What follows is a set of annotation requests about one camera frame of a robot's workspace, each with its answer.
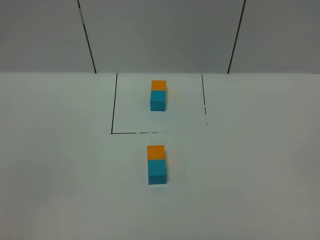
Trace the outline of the orange wooden cube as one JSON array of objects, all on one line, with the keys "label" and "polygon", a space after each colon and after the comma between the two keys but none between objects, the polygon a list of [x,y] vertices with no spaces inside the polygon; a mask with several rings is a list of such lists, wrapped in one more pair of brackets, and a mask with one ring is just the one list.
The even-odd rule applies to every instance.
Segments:
[{"label": "orange wooden cube", "polygon": [[149,145],[147,146],[147,160],[164,160],[166,158],[164,145]]}]

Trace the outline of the blue template block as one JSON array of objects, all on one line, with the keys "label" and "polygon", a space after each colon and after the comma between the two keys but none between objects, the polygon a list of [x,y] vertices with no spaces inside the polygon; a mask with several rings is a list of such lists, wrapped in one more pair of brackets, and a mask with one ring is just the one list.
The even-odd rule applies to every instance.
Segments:
[{"label": "blue template block", "polygon": [[164,112],[166,110],[167,92],[165,90],[152,90],[150,93],[150,110]]}]

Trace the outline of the blue wooden cube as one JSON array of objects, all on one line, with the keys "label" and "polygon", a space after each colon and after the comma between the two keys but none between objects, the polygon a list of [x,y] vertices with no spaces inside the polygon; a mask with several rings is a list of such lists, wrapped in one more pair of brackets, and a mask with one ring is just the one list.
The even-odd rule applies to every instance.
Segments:
[{"label": "blue wooden cube", "polygon": [[165,185],[167,183],[167,163],[165,159],[148,160],[147,176],[149,185]]}]

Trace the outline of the orange template block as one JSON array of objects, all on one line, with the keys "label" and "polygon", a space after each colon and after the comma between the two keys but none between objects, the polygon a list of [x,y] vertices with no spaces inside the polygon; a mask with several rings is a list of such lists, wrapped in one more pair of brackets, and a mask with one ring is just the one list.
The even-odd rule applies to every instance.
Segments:
[{"label": "orange template block", "polygon": [[167,90],[167,81],[166,80],[152,80],[151,81],[151,90],[152,91],[166,91]]}]

